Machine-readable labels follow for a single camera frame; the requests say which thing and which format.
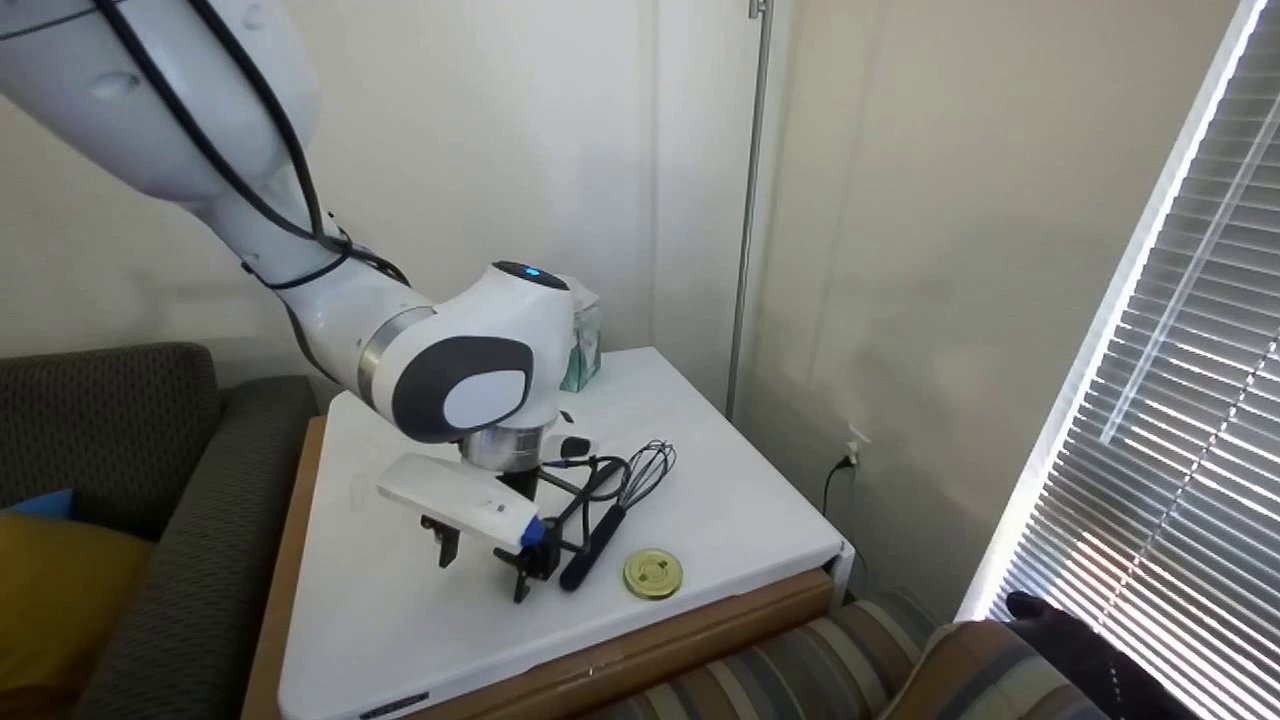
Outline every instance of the small table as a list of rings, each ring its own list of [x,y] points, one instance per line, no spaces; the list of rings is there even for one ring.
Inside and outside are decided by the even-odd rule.
[[[565,407],[572,431],[613,455],[671,438],[675,473],[624,519],[579,592],[535,585],[511,605],[511,568],[481,541],[465,537],[456,564],[435,568],[435,537],[375,491],[407,438],[360,399],[332,399],[280,666],[285,716],[433,706],[811,568],[834,568],[844,585],[846,541],[659,352],[605,355]],[[569,505],[557,488],[535,501],[545,513]],[[671,599],[628,596],[620,564],[631,547],[675,553],[684,587]]]

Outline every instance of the cable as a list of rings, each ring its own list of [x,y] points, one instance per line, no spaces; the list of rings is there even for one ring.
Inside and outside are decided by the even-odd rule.
[[[561,573],[561,587],[577,592],[589,573],[594,568],[598,553],[607,547],[613,530],[624,524],[624,516],[644,505],[675,467],[675,446],[665,438],[649,438],[628,464],[628,473],[620,474],[620,485],[605,495],[589,495],[589,501],[613,501],[613,509],[605,513],[605,519],[583,530],[583,547],[572,556],[572,564]]]
[[[589,467],[589,479],[583,479],[583,485],[572,485],[572,479],[565,479],[565,474],[557,474],[557,473],[546,473],[546,467]],[[561,491],[572,495],[569,509],[557,516],[561,526],[565,526],[565,519],[569,519],[572,513],[583,513],[583,541],[589,541],[589,530],[591,530],[589,505],[605,505],[605,501],[617,495],[617,488],[613,488],[613,491],[598,491],[598,488],[605,488],[613,474],[620,474],[620,485],[631,485],[631,467],[628,467],[628,458],[620,458],[620,455],[557,458],[557,464],[545,464],[541,474],[545,474],[546,485],[557,485]]]
[[[167,82],[167,76],[159,71],[159,64],[142,49],[142,39],[132,33],[127,16],[114,9],[120,0],[93,0],[93,4],[105,11],[107,29],[114,33],[114,39],[122,45],[132,64],[147,76],[147,82],[157,87],[167,116],[188,131],[188,138],[198,147],[198,156],[237,188],[237,195],[242,205],[253,205],[264,221],[271,221],[275,228],[285,228],[298,239],[332,242],[336,253],[345,253],[347,239],[314,237],[257,195],[257,188],[229,163],[229,156],[203,134],[190,106],[175,97],[175,87]]]
[[[198,156],[219,172],[222,184],[230,184],[230,193],[257,209],[269,223],[275,223],[280,231],[289,237],[298,237],[298,239],[311,239],[311,242],[324,242],[336,253],[332,262],[320,262],[314,270],[298,270],[291,278],[264,278],[257,276],[249,262],[242,270],[253,270],[264,289],[271,291],[285,291],[285,289],[298,289],[298,282],[311,282],[320,276],[326,276],[332,268],[341,268],[347,254],[372,262],[375,270],[403,278],[403,270],[375,254],[375,253],[363,253],[351,242],[351,237],[326,237],[324,231],[324,221],[320,221],[320,195],[314,195],[314,184],[311,184],[311,169],[303,160],[303,147],[291,131],[291,121],[280,102],[280,97],[271,91],[271,82],[261,76],[261,67],[253,64],[253,57],[242,52],[242,45],[237,39],[237,33],[210,11],[206,0],[188,0],[190,11],[203,20],[203,29],[219,39],[219,49],[230,57],[230,64],[242,71],[242,79],[253,82],[253,91],[261,97],[264,113],[271,116],[275,125],[275,134],[291,160],[291,172],[298,178],[298,193],[303,193],[303,205],[308,205],[308,221],[311,228],[298,228],[291,223],[289,215],[280,215],[230,163],[229,156],[206,138],[206,131],[198,126],[198,121],[190,116],[190,106],[175,97],[175,87],[167,82],[167,76],[159,71],[159,64],[151,61],[151,52],[142,49],[142,39],[137,35],[137,29],[127,23],[127,16],[114,9],[120,0],[93,0],[98,9],[98,16],[107,20],[107,29],[114,33],[114,39],[122,45],[122,52],[132,57],[132,64],[147,76],[147,82],[157,87],[159,102],[167,106],[167,116],[188,131],[188,138],[198,147]]]
[[[832,516],[832,479],[834,479],[844,467],[846,467],[852,479],[856,479],[856,455],[838,455],[838,458],[829,467],[829,479],[824,479],[824,516]]]
[[[289,316],[291,340],[295,340],[295,348],[303,352],[303,360],[308,360],[326,383],[345,387],[345,383],[314,360],[311,340],[308,340],[303,324],[291,316],[289,302],[285,302],[285,316]]]
[[[269,82],[269,76],[257,67],[257,61],[242,52],[242,45],[237,39],[237,33],[222,23],[222,16],[206,4],[206,0],[188,0],[190,11],[203,20],[203,29],[219,39],[219,49],[230,57],[230,64],[241,67],[241,76],[249,79],[249,87],[257,91],[257,101],[264,102],[264,113],[275,125],[275,134],[291,160],[295,184],[303,193],[308,205],[308,221],[311,221],[311,237],[324,231],[324,215],[320,215],[320,195],[314,195],[314,178],[311,178],[311,163],[303,144],[295,138],[295,126],[275,97],[275,87]]]

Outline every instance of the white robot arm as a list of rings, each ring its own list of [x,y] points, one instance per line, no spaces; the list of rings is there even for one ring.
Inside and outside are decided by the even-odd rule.
[[[535,509],[486,473],[535,464],[572,291],[530,262],[493,262],[444,302],[383,276],[320,210],[298,151],[314,82],[275,0],[2,0],[0,91],[137,193],[198,215],[285,299],[311,362],[403,435],[473,458],[403,458],[389,495],[527,553]]]

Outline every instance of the white object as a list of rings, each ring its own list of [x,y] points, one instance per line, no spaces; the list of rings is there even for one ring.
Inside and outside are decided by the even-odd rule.
[[[85,0],[25,0],[2,11],[55,4],[85,9]],[[738,163],[721,147],[753,144],[753,87],[730,82],[727,64],[749,39],[734,29],[743,4],[390,0],[372,11],[347,0],[289,0],[289,9],[320,79],[311,156],[324,195],[426,296],[450,296],[493,254],[535,254],[579,270],[605,296],[617,348],[650,342],[654,313],[727,326],[724,302],[687,302],[669,289],[654,296],[650,254],[699,242],[702,261],[730,268],[724,237],[738,223],[738,198],[696,198],[711,215],[696,228],[721,228],[715,237],[654,237],[650,223],[665,215],[654,178],[721,193],[715,163]],[[721,29],[696,23],[707,9],[724,16]],[[671,52],[659,39],[669,23],[690,23],[671,64],[659,61]],[[721,82],[687,87],[687,67],[721,71]],[[230,380],[298,368],[269,296],[253,291],[210,242],[198,248],[198,223],[111,193],[105,172],[53,147],[2,101],[0,134],[8,352],[188,334],[203,340]],[[680,368],[715,380],[727,355],[699,362]]]
[[[530,585],[511,605],[511,568],[483,545],[465,541],[456,564],[435,568],[433,530],[375,488],[407,451],[403,435],[351,394],[332,399],[280,673],[285,716],[439,703],[829,559],[844,585],[846,541],[659,352],[607,352],[598,374],[561,404],[598,451],[628,455],[659,435],[680,458],[628,513],[579,592]],[[535,501],[545,513],[569,505],[546,485]],[[635,599],[620,585],[635,547],[680,556],[671,599]]]
[[[856,422],[846,422],[846,446],[844,455],[856,464],[862,455],[862,446],[873,445],[873,435]]]
[[[264,71],[291,131],[308,138],[314,82],[289,11],[275,0],[222,0],[210,16]],[[230,49],[175,0],[0,4],[0,91],[137,193],[198,215],[289,302],[308,355],[389,422],[412,438],[546,429],[572,348],[569,289],[530,262],[496,262],[447,302],[426,302],[375,268],[345,261],[332,239],[289,231],[285,223],[303,223],[308,205],[280,126]],[[418,513],[439,513],[435,519],[475,519],[469,530],[518,547],[522,524],[511,526],[511,519],[527,519],[530,505],[508,495],[511,513],[496,519],[486,495],[505,488],[469,467],[450,474],[493,488],[447,485],[444,491],[435,479],[444,495],[433,501],[418,485],[389,488]]]
[[[378,474],[375,488],[389,501],[418,509],[433,519],[493,537],[499,541],[505,553],[517,556],[522,526],[535,519],[535,509],[522,495],[517,495],[508,485],[493,485],[486,474],[473,473],[456,455],[439,458],[426,451],[435,446],[398,455]]]

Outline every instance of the black object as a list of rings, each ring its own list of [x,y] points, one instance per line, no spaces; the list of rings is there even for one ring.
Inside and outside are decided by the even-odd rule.
[[[561,513],[561,524],[572,516],[572,513],[583,513],[589,501],[607,501],[607,495],[594,495],[617,473],[624,473],[628,479],[628,458],[620,455],[594,455],[594,458],[583,458],[591,467],[589,485],[579,491],[572,491],[572,501],[565,505]]]
[[[508,485],[518,495],[535,495],[541,467],[530,473],[505,473],[499,485]],[[527,596],[527,578],[546,578],[561,568],[561,524],[545,519],[545,537],[527,545],[518,556],[496,553],[505,564],[517,568],[517,592],[511,599],[518,605]]]
[[[459,530],[447,526],[447,524],[435,524],[433,516],[418,516],[418,524],[422,524],[426,530],[435,530],[439,568],[447,568],[447,564],[456,559],[456,541],[459,541]]]
[[[426,352],[407,360],[407,368],[398,371],[398,383],[390,391],[395,429],[412,438],[422,438],[422,445],[444,445],[444,438],[459,438],[465,431],[475,431],[475,429],[447,422],[444,399],[465,380],[483,374],[483,371],[518,371],[522,374],[522,391],[508,407],[508,415],[511,415],[527,399],[530,348],[505,340],[505,334],[447,334],[447,340],[433,342]]]
[[[594,568],[594,556],[605,553],[605,545],[613,541],[613,530],[624,524],[628,509],[613,505],[605,513],[605,519],[591,526],[591,537],[583,541],[583,547],[572,556],[572,564],[561,573],[561,587],[577,592],[589,573]]]
[[[1151,681],[1133,654],[1110,648],[1073,610],[1053,608],[1038,596],[1002,596],[1006,627],[1031,643],[1056,673],[1065,673],[1100,710],[1124,720],[1192,720],[1161,681]]]
[[[561,573],[565,592],[577,592],[589,578],[589,573],[594,568],[598,553],[607,547],[607,541],[617,537],[624,516],[669,479],[671,464],[675,464],[675,446],[650,438],[624,464],[628,473],[624,473],[620,488],[613,495],[594,495],[594,501],[613,501],[613,509],[589,530],[589,541],[572,556],[572,564]]]
[[[832,467],[829,467],[829,479],[824,479],[824,516],[832,516],[832,485],[834,485],[834,474],[838,473],[852,473],[852,479],[856,479],[856,458],[852,455],[838,455]]]
[[[591,451],[591,438],[583,438],[583,435],[565,435],[565,445],[561,445],[561,455],[565,458],[579,458],[579,455],[589,455]]]
[[[395,710],[403,710],[412,703],[422,703],[422,698],[433,698],[433,690],[407,690],[407,696],[395,696],[389,703],[375,703],[375,706],[360,710],[360,720],[395,716]]]

